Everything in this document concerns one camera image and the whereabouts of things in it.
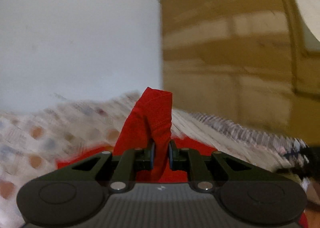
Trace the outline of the red knit garment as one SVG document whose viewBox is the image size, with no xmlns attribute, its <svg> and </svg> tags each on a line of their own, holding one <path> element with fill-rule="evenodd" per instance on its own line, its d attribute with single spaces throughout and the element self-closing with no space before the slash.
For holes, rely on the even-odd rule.
<svg viewBox="0 0 320 228">
<path fill-rule="evenodd" d="M 196 191 L 187 173 L 172 171 L 172 94 L 148 88 L 136 102 L 120 133 L 113 155 L 145 148 L 155 142 L 153 169 L 136 174 L 128 191 L 111 191 L 94 180 L 83 180 L 71 165 L 59 170 L 57 227 L 307 227 L 306 194 L 300 184 L 253 165 L 242 180 L 227 181 L 213 191 Z M 196 141 L 176 143 L 210 156 Z"/>
</svg>

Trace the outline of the black white striped bedsheet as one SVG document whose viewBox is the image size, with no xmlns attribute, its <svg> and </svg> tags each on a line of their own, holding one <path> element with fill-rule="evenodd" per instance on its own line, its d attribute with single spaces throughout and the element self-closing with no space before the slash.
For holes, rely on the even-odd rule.
<svg viewBox="0 0 320 228">
<path fill-rule="evenodd" d="M 245 149 L 251 164 L 284 175 L 296 175 L 308 190 L 319 192 L 319 156 L 303 140 L 249 129 L 231 120 L 201 113 L 192 117 Z"/>
</svg>

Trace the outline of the patterned dotted duvet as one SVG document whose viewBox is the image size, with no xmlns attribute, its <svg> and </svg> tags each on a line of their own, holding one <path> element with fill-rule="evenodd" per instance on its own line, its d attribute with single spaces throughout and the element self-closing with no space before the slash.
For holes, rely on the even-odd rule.
<svg viewBox="0 0 320 228">
<path fill-rule="evenodd" d="M 96 145 L 114 146 L 139 93 L 106 102 L 60 103 L 35 114 L 1 113 L 1 227 L 20 227 L 17 191 L 66 159 Z M 174 138 L 191 138 L 249 163 L 248 152 L 179 109 L 172 111 Z"/>
</svg>

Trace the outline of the brown wooden wardrobe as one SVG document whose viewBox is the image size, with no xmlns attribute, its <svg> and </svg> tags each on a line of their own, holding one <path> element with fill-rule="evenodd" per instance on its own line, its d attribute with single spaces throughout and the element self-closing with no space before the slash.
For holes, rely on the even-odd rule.
<svg viewBox="0 0 320 228">
<path fill-rule="evenodd" d="M 161 0 L 174 106 L 319 143 L 319 0 Z"/>
</svg>

